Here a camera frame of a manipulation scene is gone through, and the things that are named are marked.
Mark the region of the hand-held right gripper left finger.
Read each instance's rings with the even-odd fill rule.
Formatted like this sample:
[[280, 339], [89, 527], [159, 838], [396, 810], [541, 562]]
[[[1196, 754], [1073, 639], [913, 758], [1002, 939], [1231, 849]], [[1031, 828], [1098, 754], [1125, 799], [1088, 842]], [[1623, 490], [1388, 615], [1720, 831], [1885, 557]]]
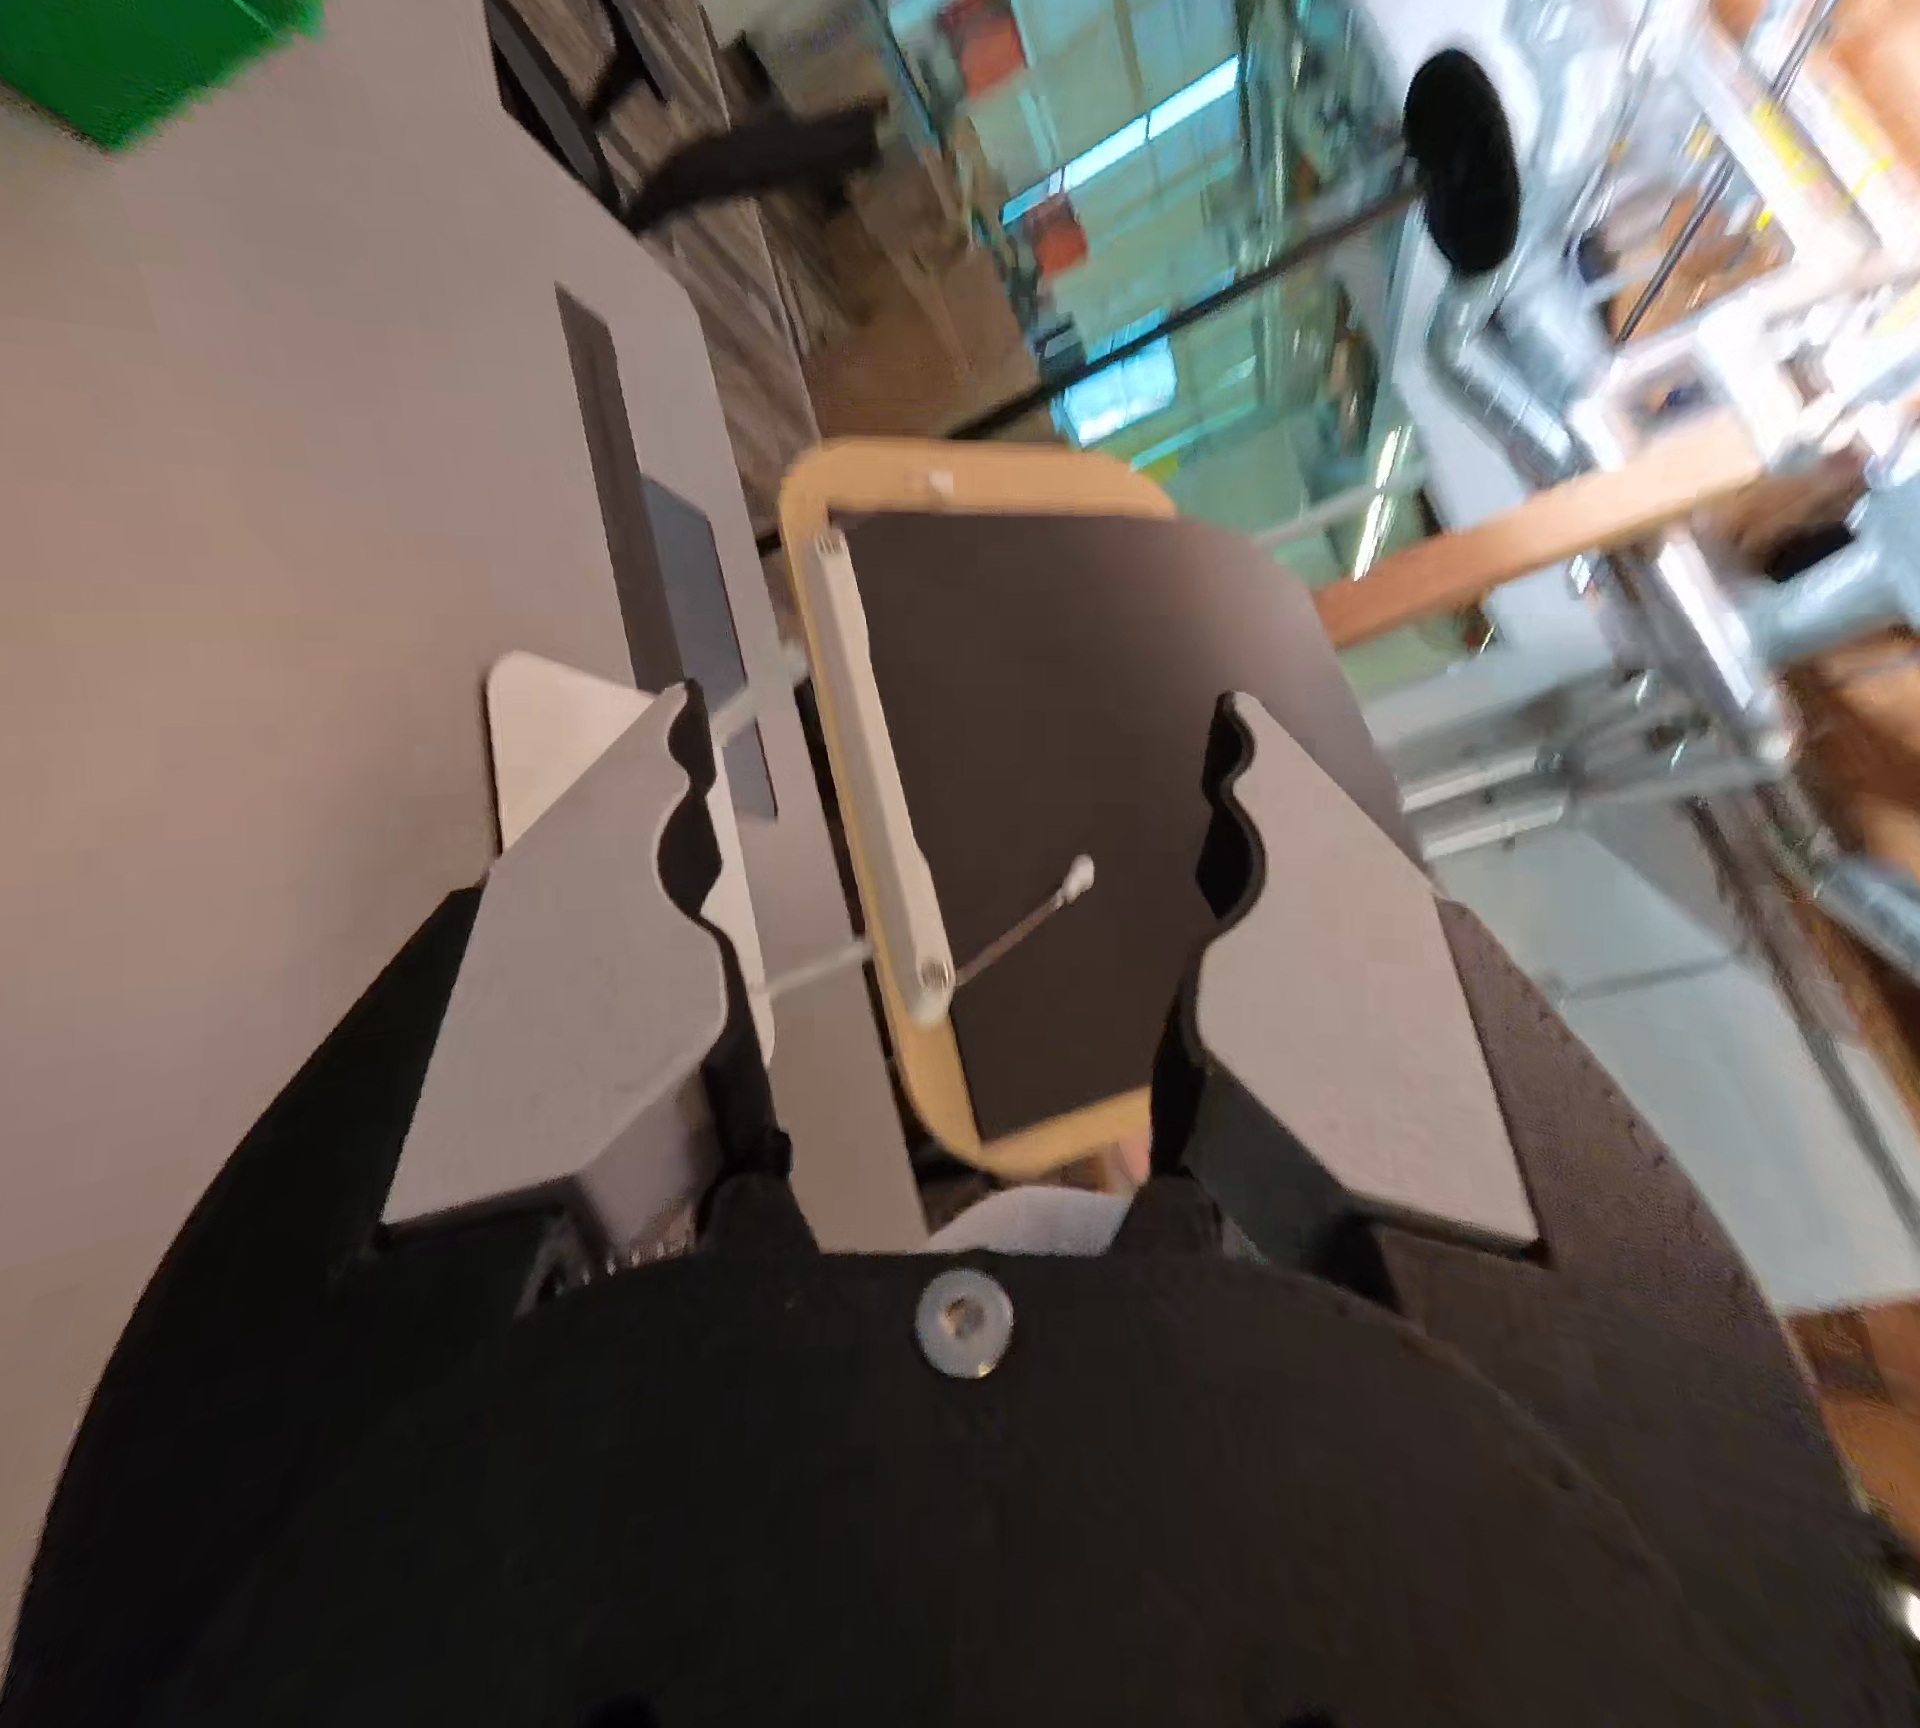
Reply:
[[792, 1184], [723, 752], [659, 691], [482, 884], [382, 1224], [535, 1204], [629, 1250], [715, 1189]]

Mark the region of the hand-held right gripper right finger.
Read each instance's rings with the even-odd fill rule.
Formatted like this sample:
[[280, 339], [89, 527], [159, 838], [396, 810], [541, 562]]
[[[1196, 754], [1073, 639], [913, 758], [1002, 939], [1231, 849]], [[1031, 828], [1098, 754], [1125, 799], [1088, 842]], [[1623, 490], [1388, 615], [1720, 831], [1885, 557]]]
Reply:
[[1244, 691], [1200, 786], [1213, 919], [1168, 1009], [1153, 1168], [1283, 1267], [1373, 1271], [1380, 1225], [1539, 1250], [1429, 876]]

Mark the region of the person's right hand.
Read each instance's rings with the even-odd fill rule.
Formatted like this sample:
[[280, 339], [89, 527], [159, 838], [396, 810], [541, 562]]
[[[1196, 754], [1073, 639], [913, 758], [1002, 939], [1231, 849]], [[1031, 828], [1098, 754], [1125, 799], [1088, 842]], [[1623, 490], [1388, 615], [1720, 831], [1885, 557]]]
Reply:
[[925, 1238], [934, 1257], [1099, 1257], [1133, 1205], [1132, 1194], [1080, 1187], [1005, 1187]]

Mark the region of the shiny silver pipe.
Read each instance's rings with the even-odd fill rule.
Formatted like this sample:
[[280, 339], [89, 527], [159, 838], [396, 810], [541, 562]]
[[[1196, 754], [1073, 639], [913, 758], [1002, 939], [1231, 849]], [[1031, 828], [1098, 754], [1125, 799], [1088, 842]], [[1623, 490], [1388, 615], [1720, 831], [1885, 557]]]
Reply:
[[1658, 671], [1541, 686], [1398, 740], [1387, 762], [1425, 866], [1505, 849], [1613, 810], [1751, 794], [1790, 766]]

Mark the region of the wooden ceiling beam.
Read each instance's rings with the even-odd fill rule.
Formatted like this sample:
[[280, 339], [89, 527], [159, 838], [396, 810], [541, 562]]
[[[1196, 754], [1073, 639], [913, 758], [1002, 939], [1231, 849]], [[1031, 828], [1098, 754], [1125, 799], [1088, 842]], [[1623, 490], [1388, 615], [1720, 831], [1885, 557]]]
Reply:
[[1335, 580], [1313, 594], [1313, 612], [1335, 650], [1359, 647], [1480, 605], [1547, 567], [1642, 545], [1760, 479], [1762, 458], [1734, 421], [1696, 421], [1620, 468], [1572, 477], [1467, 529]]

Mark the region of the cardboard box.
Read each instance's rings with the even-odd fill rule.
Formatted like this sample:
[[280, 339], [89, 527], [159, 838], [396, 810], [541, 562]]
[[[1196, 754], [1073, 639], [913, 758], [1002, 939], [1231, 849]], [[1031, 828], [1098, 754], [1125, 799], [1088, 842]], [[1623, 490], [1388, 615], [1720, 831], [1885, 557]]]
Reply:
[[993, 253], [939, 271], [883, 267], [872, 309], [802, 365], [823, 441], [945, 437], [1039, 381]]

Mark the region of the black office chair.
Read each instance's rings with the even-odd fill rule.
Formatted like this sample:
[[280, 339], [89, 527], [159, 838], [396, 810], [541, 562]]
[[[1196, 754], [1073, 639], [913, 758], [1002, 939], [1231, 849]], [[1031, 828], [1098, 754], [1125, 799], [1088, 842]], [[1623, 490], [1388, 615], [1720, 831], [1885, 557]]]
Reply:
[[482, 0], [494, 85], [511, 120], [553, 156], [632, 236], [646, 236], [706, 205], [779, 191], [833, 191], [883, 159], [883, 100], [817, 114], [771, 113], [678, 142], [623, 197], [605, 155], [605, 130], [635, 89], [667, 103], [661, 62], [635, 0], [597, 0], [612, 50], [580, 97], [511, 0]]

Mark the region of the black pole stand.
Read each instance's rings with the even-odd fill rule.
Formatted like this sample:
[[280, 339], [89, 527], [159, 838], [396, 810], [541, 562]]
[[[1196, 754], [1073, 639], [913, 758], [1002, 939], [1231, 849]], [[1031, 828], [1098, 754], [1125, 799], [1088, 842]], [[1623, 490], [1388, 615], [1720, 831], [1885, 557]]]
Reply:
[[1272, 257], [1127, 330], [1095, 360], [1073, 369], [1050, 369], [1031, 390], [948, 427], [945, 441], [995, 441], [1085, 381], [1259, 297], [1348, 242], [1402, 222], [1409, 214], [1423, 217], [1431, 245], [1453, 274], [1487, 274], [1515, 250], [1522, 207], [1523, 186], [1498, 88], [1470, 52], [1442, 48], [1414, 71], [1405, 88], [1400, 134], [1370, 169], [1310, 203]]

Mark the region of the silver spiral duct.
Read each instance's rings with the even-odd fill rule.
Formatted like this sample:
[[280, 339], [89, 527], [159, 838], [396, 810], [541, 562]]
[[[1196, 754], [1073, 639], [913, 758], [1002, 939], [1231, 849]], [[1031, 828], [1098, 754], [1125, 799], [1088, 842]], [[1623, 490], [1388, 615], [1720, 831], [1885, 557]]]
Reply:
[[1425, 369], [1536, 490], [1589, 470], [1565, 421], [1536, 393], [1494, 336], [1495, 301], [1477, 280], [1452, 277], [1425, 326]]

